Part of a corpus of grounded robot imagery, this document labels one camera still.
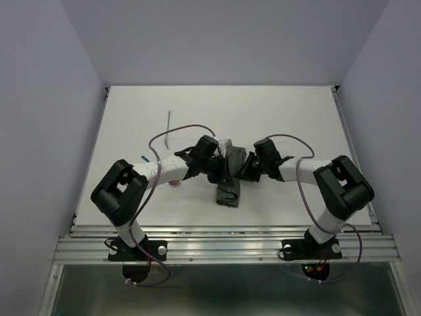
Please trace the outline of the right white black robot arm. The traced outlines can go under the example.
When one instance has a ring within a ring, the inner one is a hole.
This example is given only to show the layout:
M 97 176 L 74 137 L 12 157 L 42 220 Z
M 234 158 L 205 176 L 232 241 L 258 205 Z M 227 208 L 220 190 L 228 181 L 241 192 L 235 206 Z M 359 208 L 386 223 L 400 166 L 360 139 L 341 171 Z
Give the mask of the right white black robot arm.
M 251 151 L 235 177 L 258 182 L 265 174 L 280 182 L 296 182 L 304 206 L 313 225 L 305 237 L 291 249 L 303 250 L 317 257 L 326 250 L 326 244 L 341 232 L 347 221 L 365 208 L 375 197 L 374 189 L 346 155 L 331 161 L 317 161 L 314 151 L 309 156 L 282 157 L 274 142 L 264 138 L 254 143 Z M 315 218 L 305 197 L 302 184 L 317 186 L 324 200 L 325 209 Z

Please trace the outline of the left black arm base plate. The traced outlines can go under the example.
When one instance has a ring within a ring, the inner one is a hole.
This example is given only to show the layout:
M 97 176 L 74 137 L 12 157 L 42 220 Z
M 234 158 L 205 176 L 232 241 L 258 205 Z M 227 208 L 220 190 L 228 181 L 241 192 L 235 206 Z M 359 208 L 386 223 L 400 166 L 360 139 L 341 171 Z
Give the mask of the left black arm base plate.
M 147 261 L 149 258 L 136 246 L 127 246 L 120 238 L 109 238 L 104 241 L 109 250 L 108 260 L 111 262 Z M 141 247 L 159 261 L 166 261 L 168 242 L 166 240 L 147 240 Z

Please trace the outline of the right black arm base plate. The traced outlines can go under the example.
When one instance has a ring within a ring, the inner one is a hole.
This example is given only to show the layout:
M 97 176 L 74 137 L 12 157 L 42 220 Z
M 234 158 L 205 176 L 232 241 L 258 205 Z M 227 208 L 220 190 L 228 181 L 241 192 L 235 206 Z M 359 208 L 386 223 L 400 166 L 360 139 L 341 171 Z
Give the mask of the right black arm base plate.
M 324 244 L 318 244 L 310 239 L 289 239 L 282 241 L 278 257 L 284 261 L 341 259 L 342 252 L 339 240 L 332 238 Z

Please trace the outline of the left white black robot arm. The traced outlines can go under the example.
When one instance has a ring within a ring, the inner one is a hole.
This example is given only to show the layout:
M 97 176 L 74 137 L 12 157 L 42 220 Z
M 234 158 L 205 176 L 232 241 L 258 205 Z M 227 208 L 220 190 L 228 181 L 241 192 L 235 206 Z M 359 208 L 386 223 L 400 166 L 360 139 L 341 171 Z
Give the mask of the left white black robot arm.
M 171 181 L 184 181 L 204 174 L 212 184 L 227 181 L 228 148 L 230 139 L 218 140 L 202 136 L 195 146 L 158 159 L 157 162 L 130 164 L 116 161 L 91 194 L 91 201 L 111 222 L 124 243 L 124 252 L 131 259 L 146 253 L 147 236 L 136 217 L 146 191 L 153 193 L 157 186 Z

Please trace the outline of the dark grey cloth napkin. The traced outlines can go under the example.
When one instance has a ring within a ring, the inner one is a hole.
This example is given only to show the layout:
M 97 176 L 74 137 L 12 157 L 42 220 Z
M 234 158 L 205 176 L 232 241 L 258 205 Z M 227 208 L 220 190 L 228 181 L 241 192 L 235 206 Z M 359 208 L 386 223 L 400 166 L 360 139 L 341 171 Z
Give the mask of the dark grey cloth napkin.
M 226 152 L 226 166 L 224 167 L 224 182 L 216 187 L 216 203 L 221 206 L 239 206 L 241 185 L 235 174 L 242 168 L 247 156 L 244 147 L 231 145 Z

